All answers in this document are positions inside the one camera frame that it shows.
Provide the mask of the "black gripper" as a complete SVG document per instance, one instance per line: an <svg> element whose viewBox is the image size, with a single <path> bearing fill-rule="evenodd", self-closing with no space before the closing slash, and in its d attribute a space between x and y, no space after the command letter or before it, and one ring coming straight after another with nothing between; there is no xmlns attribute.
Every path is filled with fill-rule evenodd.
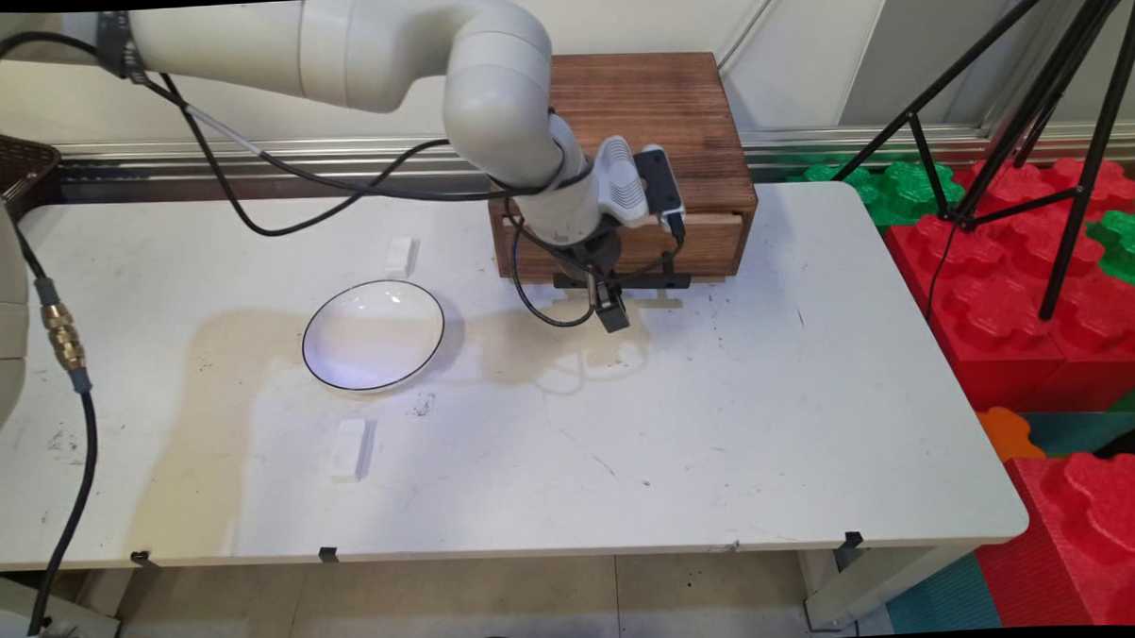
<svg viewBox="0 0 1135 638"><path fill-rule="evenodd" d="M621 282L619 282L617 261L622 254L621 224L615 218L600 219L591 235L575 244L562 247L562 255L569 262L563 263L563 272L577 282L588 277L588 292L592 314L604 319L604 330L615 333L631 326L627 314L625 301ZM591 277L583 268L596 272L602 279Z"/></svg>

